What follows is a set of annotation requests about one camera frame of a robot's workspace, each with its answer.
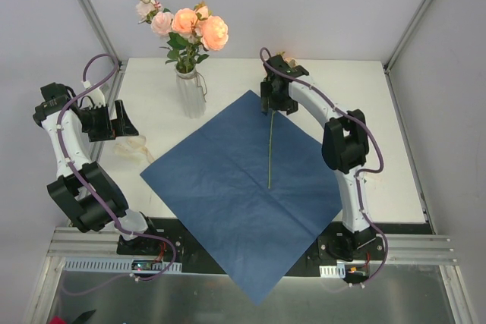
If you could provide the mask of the orange rose stem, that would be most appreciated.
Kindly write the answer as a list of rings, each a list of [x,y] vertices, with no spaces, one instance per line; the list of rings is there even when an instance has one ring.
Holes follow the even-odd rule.
[[[285,57],[284,52],[279,53],[289,67],[294,68],[298,65],[293,57]],[[273,153],[273,125],[276,111],[272,110],[270,115],[270,133],[269,133],[269,148],[268,148],[268,172],[267,172],[267,188],[270,190],[272,185],[272,153]]]

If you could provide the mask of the cream printed ribbon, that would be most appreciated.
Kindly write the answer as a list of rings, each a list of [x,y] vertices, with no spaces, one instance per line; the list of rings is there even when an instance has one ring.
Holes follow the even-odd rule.
[[[116,143],[113,147],[113,152],[117,156],[134,161],[140,160],[140,157],[136,157],[137,153],[145,156],[149,164],[155,161],[152,153],[147,148],[147,138],[143,135],[127,137],[123,143]]]

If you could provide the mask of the blue wrapping paper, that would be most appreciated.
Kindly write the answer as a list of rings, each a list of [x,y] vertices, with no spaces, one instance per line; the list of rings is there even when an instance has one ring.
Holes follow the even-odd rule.
[[[276,114],[272,185],[267,188],[270,116],[248,91],[146,168],[141,177],[195,235],[240,228],[296,228],[320,234],[342,209],[337,179],[321,145]],[[229,277],[260,304],[283,277]]]

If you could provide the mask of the peach rose stem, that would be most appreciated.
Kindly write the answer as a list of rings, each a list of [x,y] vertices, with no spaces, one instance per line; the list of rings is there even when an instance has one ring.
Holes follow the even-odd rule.
[[[209,50],[202,43],[202,26],[211,14],[204,2],[193,9],[183,8],[175,13],[167,42],[167,57],[168,63],[175,63],[177,72],[189,74],[209,57]]]

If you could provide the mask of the pink rose stem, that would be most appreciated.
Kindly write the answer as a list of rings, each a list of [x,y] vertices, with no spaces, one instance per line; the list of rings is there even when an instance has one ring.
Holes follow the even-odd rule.
[[[174,15],[163,8],[157,0],[138,0],[135,10],[139,24],[149,24],[151,30],[160,37],[168,37],[172,32]]]

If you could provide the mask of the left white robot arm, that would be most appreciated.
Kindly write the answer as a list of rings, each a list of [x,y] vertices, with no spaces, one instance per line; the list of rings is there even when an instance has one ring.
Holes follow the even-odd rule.
[[[115,101],[116,117],[110,118],[99,90],[87,94],[90,105],[84,108],[64,84],[51,83],[40,91],[44,101],[35,108],[33,120],[48,133],[57,165],[56,179],[47,187],[50,197],[83,233],[101,231],[119,221],[119,254],[154,254],[161,238],[153,224],[129,208],[121,189],[89,158],[82,142],[83,135],[91,142],[138,136],[123,102]]]

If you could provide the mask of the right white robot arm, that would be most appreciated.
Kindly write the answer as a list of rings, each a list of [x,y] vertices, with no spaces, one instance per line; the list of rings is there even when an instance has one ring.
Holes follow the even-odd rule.
[[[339,109],[302,66],[291,67],[281,55],[262,61],[267,73],[260,83],[262,112],[290,115],[301,106],[323,128],[321,155],[335,173],[342,202],[342,233],[326,243],[326,252],[346,262],[359,259],[376,238],[360,179],[370,152],[365,115],[359,109]]]

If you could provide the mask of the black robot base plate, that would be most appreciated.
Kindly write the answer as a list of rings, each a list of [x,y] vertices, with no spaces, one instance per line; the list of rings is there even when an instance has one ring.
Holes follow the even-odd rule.
[[[292,228],[240,228],[215,238],[195,235],[177,219],[151,219],[149,231],[158,239],[137,237],[118,240],[116,253],[122,256],[153,256],[157,263],[174,259],[186,273],[227,274],[264,278],[283,274],[289,277],[316,277],[325,266],[336,267],[341,275],[362,282],[371,275],[372,263],[386,259],[381,237],[373,228],[356,236],[338,222],[320,234],[306,235]]]

